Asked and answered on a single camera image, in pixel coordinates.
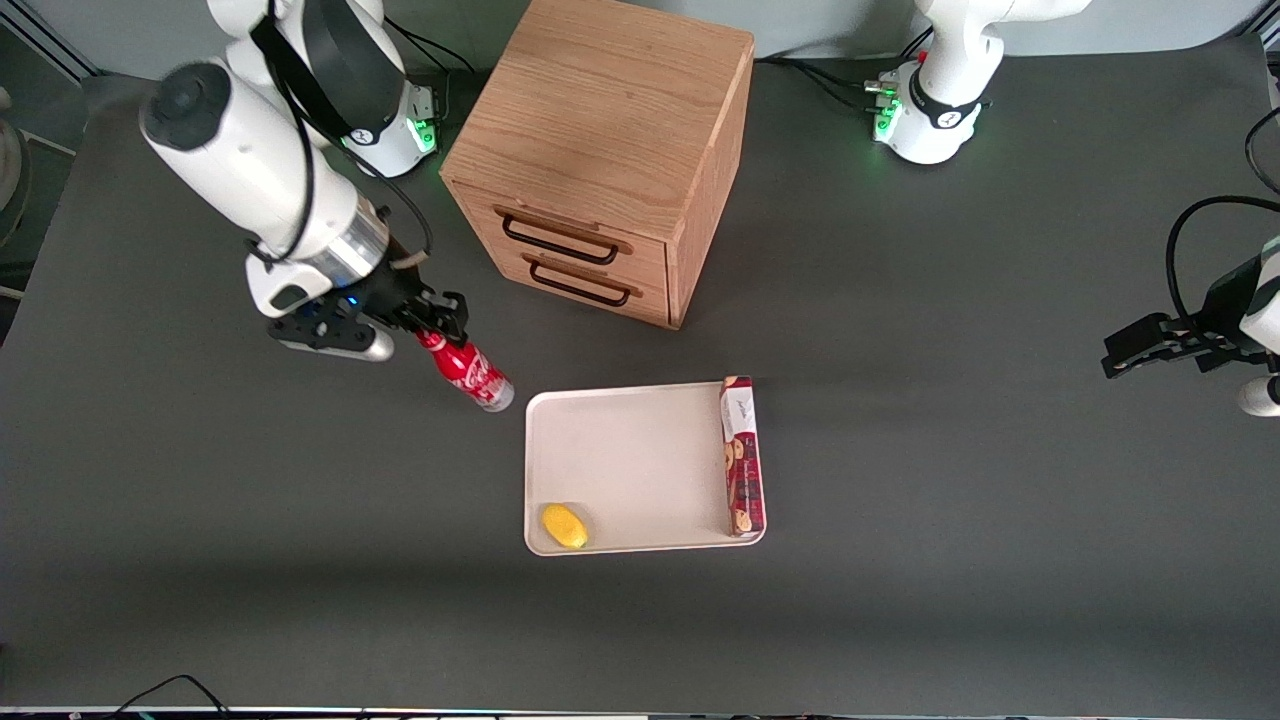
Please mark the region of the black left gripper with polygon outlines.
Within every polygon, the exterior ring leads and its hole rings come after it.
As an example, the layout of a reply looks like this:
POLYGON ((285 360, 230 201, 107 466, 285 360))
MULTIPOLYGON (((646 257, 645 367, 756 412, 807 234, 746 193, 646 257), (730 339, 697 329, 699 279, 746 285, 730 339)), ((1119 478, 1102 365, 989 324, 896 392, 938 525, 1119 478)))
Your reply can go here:
POLYGON ((1151 313, 1134 320, 1103 340, 1105 377, 1116 379, 1139 366, 1194 356, 1202 374, 1231 363, 1271 369, 1274 259, 1256 255, 1215 282, 1198 313, 1198 328, 1210 340, 1196 340, 1169 314, 1151 313))

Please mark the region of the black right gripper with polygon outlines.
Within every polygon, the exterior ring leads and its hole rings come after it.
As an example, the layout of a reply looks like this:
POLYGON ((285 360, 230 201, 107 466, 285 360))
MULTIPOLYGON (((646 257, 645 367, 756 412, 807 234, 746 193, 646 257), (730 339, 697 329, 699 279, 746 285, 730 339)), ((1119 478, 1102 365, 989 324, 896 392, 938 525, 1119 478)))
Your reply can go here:
POLYGON ((340 309, 351 315, 360 313, 388 328, 415 336, 436 334, 451 343, 467 343, 466 297, 454 291, 435 293, 425 284, 417 266, 392 265, 408 256, 403 245, 390 238, 384 259, 375 269, 340 290, 340 309))

